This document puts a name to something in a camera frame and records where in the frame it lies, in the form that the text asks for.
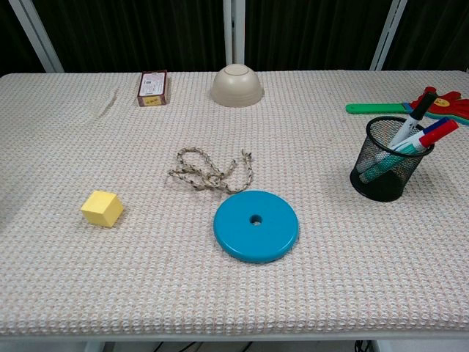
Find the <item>white slanted frame post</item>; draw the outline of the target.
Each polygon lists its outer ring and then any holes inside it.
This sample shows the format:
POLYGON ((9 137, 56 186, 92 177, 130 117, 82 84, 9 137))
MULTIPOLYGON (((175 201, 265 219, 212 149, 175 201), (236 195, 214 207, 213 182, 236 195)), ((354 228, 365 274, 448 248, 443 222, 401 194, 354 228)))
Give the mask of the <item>white slanted frame post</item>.
POLYGON ((8 0, 46 73, 64 68, 32 0, 8 0))

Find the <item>blue round disc with hole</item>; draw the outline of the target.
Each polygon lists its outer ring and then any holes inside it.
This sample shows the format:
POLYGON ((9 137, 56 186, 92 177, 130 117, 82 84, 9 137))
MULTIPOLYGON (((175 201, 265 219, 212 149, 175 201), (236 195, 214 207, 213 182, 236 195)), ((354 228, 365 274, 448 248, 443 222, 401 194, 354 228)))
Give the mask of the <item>blue round disc with hole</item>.
POLYGON ((243 191, 227 198, 215 212, 213 231, 221 248, 247 263, 282 258, 299 236, 292 207, 266 191, 243 191))

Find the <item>beige woven tablecloth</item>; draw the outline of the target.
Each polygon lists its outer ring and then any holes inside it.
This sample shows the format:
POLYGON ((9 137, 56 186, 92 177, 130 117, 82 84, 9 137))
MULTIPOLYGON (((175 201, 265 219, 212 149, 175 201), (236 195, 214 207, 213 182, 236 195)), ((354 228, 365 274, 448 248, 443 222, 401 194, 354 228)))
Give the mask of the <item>beige woven tablecloth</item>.
POLYGON ((460 71, 262 72, 263 99, 230 109, 212 73, 171 73, 141 107, 138 73, 0 78, 0 337, 469 332, 469 128, 439 141, 400 199, 349 175, 368 117, 348 103, 469 98, 460 71), (252 155, 253 188, 294 208, 300 235, 273 263, 213 235, 225 195, 169 176, 198 147, 219 168, 252 155), (118 196, 90 224, 93 191, 118 196))

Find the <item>red cap whiteboard marker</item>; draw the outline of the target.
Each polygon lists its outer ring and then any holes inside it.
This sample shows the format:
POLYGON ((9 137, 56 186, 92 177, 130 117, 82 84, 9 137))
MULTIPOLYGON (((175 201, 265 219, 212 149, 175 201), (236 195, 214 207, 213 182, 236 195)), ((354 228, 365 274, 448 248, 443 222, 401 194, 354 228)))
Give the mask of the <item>red cap whiteboard marker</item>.
POLYGON ((372 182, 387 171, 390 171, 394 166, 403 162, 409 155, 416 156, 425 152, 432 144, 458 129, 458 127, 459 126, 455 121, 449 120, 439 128, 436 128, 422 136, 420 139, 415 140, 412 144, 407 144, 399 150, 392 150, 393 153, 379 153, 377 157, 367 164, 366 169, 363 171, 358 170, 360 174, 359 179, 362 183, 372 182))

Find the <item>white upright frame post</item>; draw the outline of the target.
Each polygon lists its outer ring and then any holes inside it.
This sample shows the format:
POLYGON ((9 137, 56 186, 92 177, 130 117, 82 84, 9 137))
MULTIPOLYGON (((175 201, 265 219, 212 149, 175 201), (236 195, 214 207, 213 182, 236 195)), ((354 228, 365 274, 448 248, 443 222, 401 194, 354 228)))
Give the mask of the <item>white upright frame post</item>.
POLYGON ((226 65, 245 63, 245 0, 223 0, 226 65))

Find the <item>colourful plastic hand clapper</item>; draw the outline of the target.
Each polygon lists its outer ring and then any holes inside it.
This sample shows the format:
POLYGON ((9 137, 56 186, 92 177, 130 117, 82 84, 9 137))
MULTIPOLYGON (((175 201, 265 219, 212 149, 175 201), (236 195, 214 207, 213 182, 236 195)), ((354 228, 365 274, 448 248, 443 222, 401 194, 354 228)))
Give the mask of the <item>colourful plastic hand clapper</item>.
MULTIPOLYGON (((345 110, 350 114, 410 114, 428 92, 436 94, 437 90, 428 86, 424 89, 424 93, 411 103, 352 103, 347 104, 345 110)), ((462 98, 458 91, 437 95, 437 99, 427 109, 425 115, 434 120, 448 117, 459 124, 469 126, 469 99, 462 98)))

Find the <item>blue cap whiteboard marker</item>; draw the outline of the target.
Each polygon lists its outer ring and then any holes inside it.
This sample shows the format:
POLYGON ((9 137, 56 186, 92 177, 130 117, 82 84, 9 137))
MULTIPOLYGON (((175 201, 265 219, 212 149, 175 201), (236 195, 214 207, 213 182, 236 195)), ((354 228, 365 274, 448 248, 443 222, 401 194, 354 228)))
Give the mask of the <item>blue cap whiteboard marker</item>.
POLYGON ((428 134, 429 132, 433 131, 436 128, 439 128, 441 125, 445 124, 448 121, 449 121, 449 118, 444 117, 443 119, 440 119, 437 122, 434 122, 432 125, 428 126, 427 128, 424 128, 422 130, 419 130, 417 133, 412 134, 411 136, 407 137, 403 141, 399 143, 391 144, 389 148, 392 150, 399 150, 401 147, 407 144, 412 144, 415 140, 420 139, 422 136, 428 134))

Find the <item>yellow wooden cube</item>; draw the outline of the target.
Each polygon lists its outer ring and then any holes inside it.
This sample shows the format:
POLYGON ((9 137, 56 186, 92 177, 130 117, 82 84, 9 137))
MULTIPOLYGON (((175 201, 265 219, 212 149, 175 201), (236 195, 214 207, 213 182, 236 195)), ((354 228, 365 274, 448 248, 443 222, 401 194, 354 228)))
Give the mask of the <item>yellow wooden cube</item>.
POLYGON ((81 211, 90 224, 103 227, 113 227, 123 210, 118 196, 107 191, 93 191, 81 206, 81 211))

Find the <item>black cap whiteboard marker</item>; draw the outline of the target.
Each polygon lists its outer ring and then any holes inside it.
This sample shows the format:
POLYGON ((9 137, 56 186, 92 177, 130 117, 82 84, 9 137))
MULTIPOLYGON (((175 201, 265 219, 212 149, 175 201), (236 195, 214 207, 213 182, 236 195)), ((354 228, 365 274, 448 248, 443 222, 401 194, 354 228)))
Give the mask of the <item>black cap whiteboard marker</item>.
POLYGON ((414 127, 419 124, 428 108, 435 102, 436 99, 437 95, 434 92, 427 92, 424 94, 421 101, 413 109, 409 117, 403 123, 402 127, 398 130, 394 138, 389 143, 388 147, 390 149, 394 149, 398 143, 404 141, 411 135, 414 127))

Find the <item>white table frame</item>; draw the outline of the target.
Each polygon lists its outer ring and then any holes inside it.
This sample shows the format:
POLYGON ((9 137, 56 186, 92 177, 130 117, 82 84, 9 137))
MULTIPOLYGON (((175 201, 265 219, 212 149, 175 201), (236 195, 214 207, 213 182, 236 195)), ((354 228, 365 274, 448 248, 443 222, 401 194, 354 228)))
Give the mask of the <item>white table frame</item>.
POLYGON ((469 352, 469 332, 0 337, 0 352, 469 352))

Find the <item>dark green curtain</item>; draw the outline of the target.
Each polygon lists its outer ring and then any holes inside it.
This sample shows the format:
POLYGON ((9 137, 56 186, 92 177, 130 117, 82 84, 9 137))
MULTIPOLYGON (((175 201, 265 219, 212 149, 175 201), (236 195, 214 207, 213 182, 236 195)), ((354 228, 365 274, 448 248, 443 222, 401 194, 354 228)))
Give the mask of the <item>dark green curtain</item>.
MULTIPOLYGON (((217 71, 223 0, 32 0, 67 73, 217 71)), ((245 0, 255 71, 369 70, 392 0, 245 0)), ((407 0, 382 70, 469 71, 469 0, 407 0)), ((0 0, 0 76, 44 73, 0 0)))

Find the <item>beige upturned bowl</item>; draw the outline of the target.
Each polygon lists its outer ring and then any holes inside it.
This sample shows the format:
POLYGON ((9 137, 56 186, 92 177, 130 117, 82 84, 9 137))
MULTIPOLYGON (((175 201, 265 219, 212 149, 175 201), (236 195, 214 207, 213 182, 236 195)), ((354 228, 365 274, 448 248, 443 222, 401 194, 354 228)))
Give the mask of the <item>beige upturned bowl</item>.
POLYGON ((219 105, 241 108, 258 103, 264 96, 258 75, 242 64, 227 65, 217 72, 210 90, 219 105))

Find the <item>white slotted frame post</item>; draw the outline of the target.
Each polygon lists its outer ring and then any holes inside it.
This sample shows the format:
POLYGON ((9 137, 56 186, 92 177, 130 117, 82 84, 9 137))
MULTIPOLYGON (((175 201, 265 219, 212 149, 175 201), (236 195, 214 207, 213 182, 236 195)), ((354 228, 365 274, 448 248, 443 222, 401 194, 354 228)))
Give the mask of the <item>white slotted frame post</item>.
POLYGON ((406 6, 407 0, 392 0, 380 39, 378 40, 374 56, 369 67, 371 71, 383 69, 406 6))

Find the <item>black mesh pen cup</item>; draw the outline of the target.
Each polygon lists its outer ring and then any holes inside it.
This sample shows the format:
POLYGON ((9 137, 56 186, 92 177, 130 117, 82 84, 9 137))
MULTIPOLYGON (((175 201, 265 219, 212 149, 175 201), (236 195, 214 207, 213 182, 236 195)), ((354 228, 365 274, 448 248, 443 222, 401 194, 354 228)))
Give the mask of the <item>black mesh pen cup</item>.
POLYGON ((350 182, 369 199, 391 202, 400 198, 422 158, 433 150, 428 147, 415 154, 392 150, 391 140, 404 121, 402 117, 381 116, 366 126, 366 138, 350 173, 350 182))

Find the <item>brown cardboard box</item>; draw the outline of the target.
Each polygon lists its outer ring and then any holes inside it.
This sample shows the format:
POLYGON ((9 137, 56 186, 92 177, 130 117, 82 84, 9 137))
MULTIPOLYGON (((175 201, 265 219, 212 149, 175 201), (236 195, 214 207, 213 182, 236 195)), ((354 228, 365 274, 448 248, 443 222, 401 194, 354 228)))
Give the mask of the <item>brown cardboard box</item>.
POLYGON ((137 100, 142 107, 164 106, 168 103, 168 73, 166 70, 144 71, 141 74, 137 100))

